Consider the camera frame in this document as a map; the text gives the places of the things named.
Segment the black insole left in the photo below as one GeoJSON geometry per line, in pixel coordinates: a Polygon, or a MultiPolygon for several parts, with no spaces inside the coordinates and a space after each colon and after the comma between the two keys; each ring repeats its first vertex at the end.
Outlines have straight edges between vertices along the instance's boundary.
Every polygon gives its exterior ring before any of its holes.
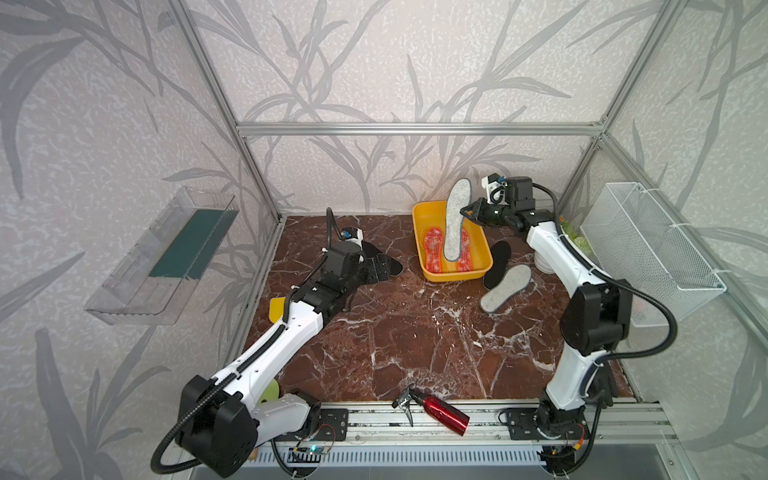
{"type": "Polygon", "coordinates": [[[386,261],[390,277],[397,277],[403,272],[403,265],[401,262],[387,255],[372,243],[363,240],[361,245],[366,258],[372,258],[379,263],[386,261]]]}

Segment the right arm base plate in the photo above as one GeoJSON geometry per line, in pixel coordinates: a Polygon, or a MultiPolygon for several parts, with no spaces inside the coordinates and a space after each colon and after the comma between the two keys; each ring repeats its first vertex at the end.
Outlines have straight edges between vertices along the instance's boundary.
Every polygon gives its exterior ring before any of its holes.
{"type": "Polygon", "coordinates": [[[543,407],[505,408],[498,412],[497,421],[511,440],[583,443],[592,437],[583,407],[564,412],[543,407]]]}

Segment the grey felt insole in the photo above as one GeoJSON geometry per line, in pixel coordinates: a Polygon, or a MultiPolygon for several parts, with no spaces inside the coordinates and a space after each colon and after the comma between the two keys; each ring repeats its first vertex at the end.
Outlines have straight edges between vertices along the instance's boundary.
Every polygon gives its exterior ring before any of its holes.
{"type": "Polygon", "coordinates": [[[453,185],[445,205],[445,233],[443,255],[448,262],[457,262],[461,257],[462,228],[464,216],[461,209],[471,202],[471,182],[461,178],[453,185]]]}
{"type": "Polygon", "coordinates": [[[532,271],[527,265],[510,268],[501,281],[480,299],[480,308],[486,313],[499,310],[512,296],[525,290],[532,279],[532,271]]]}

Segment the black insole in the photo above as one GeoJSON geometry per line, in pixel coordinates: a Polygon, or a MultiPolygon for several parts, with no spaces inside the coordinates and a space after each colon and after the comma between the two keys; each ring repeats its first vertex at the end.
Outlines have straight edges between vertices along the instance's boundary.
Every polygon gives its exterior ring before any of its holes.
{"type": "Polygon", "coordinates": [[[503,279],[511,258],[511,245],[504,240],[496,242],[491,248],[492,265],[483,276],[483,285],[487,290],[495,288],[503,279]]]}
{"type": "Polygon", "coordinates": [[[403,265],[401,262],[387,255],[372,243],[363,240],[361,245],[366,258],[372,258],[379,263],[386,261],[390,277],[397,277],[403,272],[403,265]]]}

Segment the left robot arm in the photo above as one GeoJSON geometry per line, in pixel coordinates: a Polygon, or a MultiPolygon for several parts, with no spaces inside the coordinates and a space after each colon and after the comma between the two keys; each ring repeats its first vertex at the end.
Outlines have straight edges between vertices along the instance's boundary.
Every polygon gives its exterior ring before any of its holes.
{"type": "Polygon", "coordinates": [[[211,378],[195,376],[184,386],[178,420],[153,452],[151,470],[170,475],[205,465],[227,478],[255,447],[312,428],[319,409],[313,397],[293,393],[264,402],[263,393],[358,288],[402,271],[401,262],[364,240],[325,248],[320,263],[291,289],[278,321],[264,335],[211,378]]]}

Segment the potted plant white pot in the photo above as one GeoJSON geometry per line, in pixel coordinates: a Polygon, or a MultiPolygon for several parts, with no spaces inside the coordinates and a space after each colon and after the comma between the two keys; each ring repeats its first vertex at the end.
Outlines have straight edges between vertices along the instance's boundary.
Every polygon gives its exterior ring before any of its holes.
{"type": "Polygon", "coordinates": [[[566,271],[589,271],[594,264],[554,220],[540,222],[527,234],[527,243],[558,276],[566,271]]]}

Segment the black insole right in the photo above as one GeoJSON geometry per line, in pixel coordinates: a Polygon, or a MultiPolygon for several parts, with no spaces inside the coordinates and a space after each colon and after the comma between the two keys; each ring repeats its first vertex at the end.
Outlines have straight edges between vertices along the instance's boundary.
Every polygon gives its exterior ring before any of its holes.
{"type": "Polygon", "coordinates": [[[496,242],[491,248],[492,265],[483,276],[483,285],[487,290],[495,288],[503,279],[511,258],[511,245],[504,240],[496,242]]]}

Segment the yellow scraper tool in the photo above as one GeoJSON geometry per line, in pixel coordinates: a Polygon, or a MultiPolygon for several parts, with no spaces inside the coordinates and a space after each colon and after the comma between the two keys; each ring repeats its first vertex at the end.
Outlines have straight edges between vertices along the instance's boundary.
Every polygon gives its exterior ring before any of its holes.
{"type": "Polygon", "coordinates": [[[271,323],[287,322],[290,314],[290,298],[275,297],[269,302],[268,317],[271,323]]]}

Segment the black green work glove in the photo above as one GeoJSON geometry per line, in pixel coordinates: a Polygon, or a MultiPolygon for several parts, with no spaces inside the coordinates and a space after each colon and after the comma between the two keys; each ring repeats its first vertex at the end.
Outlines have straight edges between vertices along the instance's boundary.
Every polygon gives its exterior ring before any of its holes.
{"type": "Polygon", "coordinates": [[[619,389],[610,366],[605,364],[599,367],[588,388],[589,402],[600,408],[610,408],[618,395],[619,389]]]}

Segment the clear plastic wall shelf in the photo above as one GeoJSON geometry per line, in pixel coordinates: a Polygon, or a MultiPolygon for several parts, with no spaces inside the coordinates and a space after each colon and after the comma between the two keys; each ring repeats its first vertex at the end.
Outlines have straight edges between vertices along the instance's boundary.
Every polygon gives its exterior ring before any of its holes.
{"type": "Polygon", "coordinates": [[[175,324],[238,214],[233,194],[180,188],[84,310],[113,326],[175,324]]]}

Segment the red patterned insole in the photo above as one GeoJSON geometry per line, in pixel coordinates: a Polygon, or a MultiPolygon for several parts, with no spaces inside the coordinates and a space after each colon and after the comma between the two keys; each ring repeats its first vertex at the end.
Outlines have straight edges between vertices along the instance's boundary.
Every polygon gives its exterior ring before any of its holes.
{"type": "Polygon", "coordinates": [[[430,228],[424,237],[425,267],[430,273],[442,272],[443,231],[438,227],[430,228]]]}
{"type": "Polygon", "coordinates": [[[473,270],[473,261],[471,255],[471,239],[466,229],[461,232],[461,252],[457,261],[457,270],[459,272],[470,272],[473,270]]]}

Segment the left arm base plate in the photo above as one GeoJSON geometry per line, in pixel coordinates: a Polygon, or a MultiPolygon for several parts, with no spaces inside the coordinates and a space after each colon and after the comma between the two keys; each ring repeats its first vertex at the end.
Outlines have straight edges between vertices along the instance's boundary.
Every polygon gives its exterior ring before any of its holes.
{"type": "Polygon", "coordinates": [[[308,420],[298,430],[277,438],[278,441],[299,441],[310,439],[322,442],[345,441],[350,411],[346,408],[325,408],[310,413],[308,420]]]}

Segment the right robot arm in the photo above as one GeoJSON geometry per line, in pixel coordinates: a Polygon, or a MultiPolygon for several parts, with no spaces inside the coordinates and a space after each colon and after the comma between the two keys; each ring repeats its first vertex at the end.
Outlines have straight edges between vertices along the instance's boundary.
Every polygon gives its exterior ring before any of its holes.
{"type": "Polygon", "coordinates": [[[445,258],[455,259],[462,242],[464,221],[489,228],[508,227],[526,236],[539,270],[558,277],[569,294],[560,319],[564,347],[555,374],[545,387],[532,422],[545,438],[558,439],[581,423],[587,404],[609,406],[615,385],[610,369],[613,360],[655,356],[673,345],[678,321],[660,300],[622,279],[614,279],[597,267],[566,234],[559,206],[539,209],[534,191],[551,201],[556,195],[529,177],[492,174],[482,182],[485,194],[471,197],[468,179],[458,180],[446,204],[448,235],[445,258]],[[666,337],[645,350],[620,352],[618,345],[630,332],[632,302],[641,299],[666,319],[666,337]]]}

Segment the red spray bottle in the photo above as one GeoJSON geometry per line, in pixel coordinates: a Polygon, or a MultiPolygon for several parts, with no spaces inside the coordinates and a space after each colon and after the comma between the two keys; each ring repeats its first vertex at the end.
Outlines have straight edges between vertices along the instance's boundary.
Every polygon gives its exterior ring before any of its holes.
{"type": "Polygon", "coordinates": [[[453,433],[459,436],[465,435],[470,422],[470,417],[466,413],[439,397],[418,389],[413,385],[406,387],[391,403],[391,406],[393,409],[402,410],[406,415],[408,424],[413,427],[412,403],[422,407],[427,415],[453,433]]]}

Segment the yellow plastic storage box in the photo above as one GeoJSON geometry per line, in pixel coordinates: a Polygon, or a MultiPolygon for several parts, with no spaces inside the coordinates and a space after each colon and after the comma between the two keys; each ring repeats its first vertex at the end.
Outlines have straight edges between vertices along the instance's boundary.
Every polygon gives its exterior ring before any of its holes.
{"type": "Polygon", "coordinates": [[[469,222],[463,221],[463,229],[466,229],[471,239],[471,255],[473,270],[459,272],[457,262],[448,262],[442,250],[442,272],[430,273],[425,267],[424,237],[432,227],[438,227],[445,233],[445,201],[421,202],[412,208],[412,221],[417,245],[417,253],[422,273],[426,280],[433,283],[460,282],[479,279],[490,269],[492,257],[490,247],[483,230],[469,222]]]}

